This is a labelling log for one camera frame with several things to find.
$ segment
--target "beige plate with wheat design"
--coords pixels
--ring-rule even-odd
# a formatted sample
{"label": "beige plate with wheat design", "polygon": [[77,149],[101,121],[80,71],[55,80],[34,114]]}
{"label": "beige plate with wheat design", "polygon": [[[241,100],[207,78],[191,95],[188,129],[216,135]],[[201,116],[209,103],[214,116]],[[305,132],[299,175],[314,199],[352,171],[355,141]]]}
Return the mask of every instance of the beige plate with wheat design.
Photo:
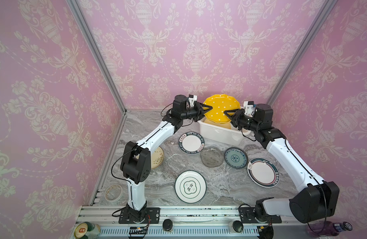
{"label": "beige plate with wheat design", "polygon": [[163,150],[161,149],[161,147],[158,147],[151,156],[152,169],[155,169],[156,167],[162,164],[163,157],[164,157]]}

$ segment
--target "marble tabletop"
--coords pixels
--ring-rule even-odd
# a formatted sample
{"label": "marble tabletop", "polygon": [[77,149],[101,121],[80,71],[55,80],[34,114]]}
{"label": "marble tabletop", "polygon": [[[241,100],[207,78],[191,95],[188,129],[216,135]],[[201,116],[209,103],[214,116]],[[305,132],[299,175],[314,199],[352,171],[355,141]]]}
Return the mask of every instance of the marble tabletop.
{"label": "marble tabletop", "polygon": [[[112,159],[113,163],[123,154],[124,146],[128,141],[136,142],[161,122],[160,112],[154,111],[131,111],[127,112],[127,119],[122,130],[116,153]],[[247,168],[235,169],[230,167],[225,161],[218,167],[206,167],[203,165],[200,154],[188,155],[178,147],[179,137],[186,132],[200,132],[199,123],[193,122],[190,126],[181,127],[173,136],[165,140],[160,147],[163,149],[165,157],[160,166],[151,170],[149,177],[145,181],[145,197],[148,205],[190,205],[181,201],[174,189],[175,180],[178,175],[186,170],[199,172],[205,179],[207,189],[205,196],[193,205],[240,205],[248,203],[255,205],[255,201],[267,197],[288,198],[296,195],[297,191],[294,183],[277,160],[258,142],[244,139],[239,146],[248,155],[248,159],[265,158],[270,160],[280,173],[280,181],[273,188],[264,188],[255,184],[248,176]],[[232,145],[220,143],[205,138],[205,147],[215,146],[222,152]],[[120,170],[121,160],[114,166],[113,173],[117,177],[123,178]],[[120,184],[122,193],[118,200],[108,201],[105,198],[105,190],[113,185]],[[110,172],[106,176],[103,196],[99,205],[126,205],[128,200],[128,189],[126,182],[115,179]]]}

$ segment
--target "soda can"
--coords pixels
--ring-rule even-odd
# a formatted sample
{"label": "soda can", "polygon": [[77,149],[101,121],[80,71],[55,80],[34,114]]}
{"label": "soda can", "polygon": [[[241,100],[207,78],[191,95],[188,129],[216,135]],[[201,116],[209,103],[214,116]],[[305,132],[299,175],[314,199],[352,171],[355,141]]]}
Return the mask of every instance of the soda can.
{"label": "soda can", "polygon": [[76,227],[74,237],[76,239],[96,239],[101,232],[100,226],[95,223],[83,222]]}

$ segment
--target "blue and white patterned plate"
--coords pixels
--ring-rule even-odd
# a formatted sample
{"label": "blue and white patterned plate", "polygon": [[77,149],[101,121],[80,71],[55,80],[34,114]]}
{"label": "blue and white patterned plate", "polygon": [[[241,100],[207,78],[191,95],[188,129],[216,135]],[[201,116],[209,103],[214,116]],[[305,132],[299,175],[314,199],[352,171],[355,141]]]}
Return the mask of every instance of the blue and white patterned plate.
{"label": "blue and white patterned plate", "polygon": [[241,169],[246,167],[248,157],[240,148],[231,147],[225,151],[225,160],[231,167]]}

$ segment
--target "pink wall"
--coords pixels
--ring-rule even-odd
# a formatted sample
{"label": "pink wall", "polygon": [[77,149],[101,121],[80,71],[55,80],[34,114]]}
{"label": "pink wall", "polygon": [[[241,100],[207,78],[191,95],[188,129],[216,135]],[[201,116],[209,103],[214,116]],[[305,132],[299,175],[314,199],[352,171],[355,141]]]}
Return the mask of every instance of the pink wall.
{"label": "pink wall", "polygon": [[120,115],[65,1],[0,0],[0,238],[69,237]]}
{"label": "pink wall", "polygon": [[340,188],[336,216],[367,238],[367,0],[339,0],[274,104],[297,153]]}
{"label": "pink wall", "polygon": [[79,0],[128,109],[266,102],[324,0]]}

